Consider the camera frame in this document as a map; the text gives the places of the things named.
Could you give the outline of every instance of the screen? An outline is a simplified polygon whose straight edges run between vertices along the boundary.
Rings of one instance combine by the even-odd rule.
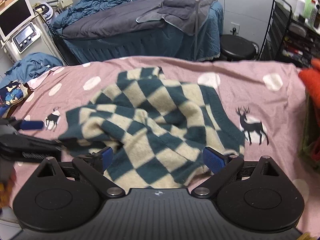
[[[20,33],[17,37],[16,40],[18,43],[23,42],[28,36],[30,36],[33,33],[33,30],[30,26],[25,28],[22,33]]]
[[[25,0],[18,0],[0,14],[0,28],[5,36],[12,32],[20,23],[30,17],[30,11]]]

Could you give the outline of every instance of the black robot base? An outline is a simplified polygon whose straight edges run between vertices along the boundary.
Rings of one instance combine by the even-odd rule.
[[[245,162],[206,147],[204,156],[210,154],[219,171],[191,194],[183,188],[133,188],[126,195],[97,171],[101,165],[84,157],[69,163],[47,157],[14,200],[22,230],[13,239],[296,240],[301,235],[295,226],[303,198],[270,156]]]

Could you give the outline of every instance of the black stool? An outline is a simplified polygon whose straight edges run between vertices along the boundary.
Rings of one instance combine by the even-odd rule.
[[[251,41],[231,34],[221,36],[220,52],[227,57],[227,61],[250,60],[257,55],[257,50]]]

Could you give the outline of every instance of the blue bed skirt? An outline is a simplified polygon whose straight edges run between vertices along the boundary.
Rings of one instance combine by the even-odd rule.
[[[222,31],[223,8],[217,1],[211,5],[209,17],[199,30],[196,60],[220,56]],[[166,56],[193,60],[194,54],[194,36],[188,36],[169,24],[164,28],[108,38],[64,41],[81,64],[127,56]]]

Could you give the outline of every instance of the pink bedsheet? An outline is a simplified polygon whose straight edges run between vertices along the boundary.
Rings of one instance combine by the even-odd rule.
[[[100,89],[116,81],[119,72],[133,68],[160,66],[167,79],[198,82],[212,86],[220,96],[229,119],[241,130],[240,114],[247,112],[247,123],[262,122],[261,138],[251,132],[251,141],[243,149],[245,160],[259,160],[272,156],[301,192],[306,206],[298,229],[320,236],[320,176],[297,157],[305,113],[305,89],[293,65],[276,62],[242,61],[193,63],[167,57],[126,57],[106,62],[92,62],[80,66],[58,67],[47,72],[45,78],[31,80],[34,93],[15,113],[17,118],[43,120],[47,129],[26,134],[54,139],[67,129],[65,112],[86,104]],[[50,114],[60,116],[57,124]],[[71,160],[67,154],[63,160]],[[17,194],[36,165],[16,163]]]

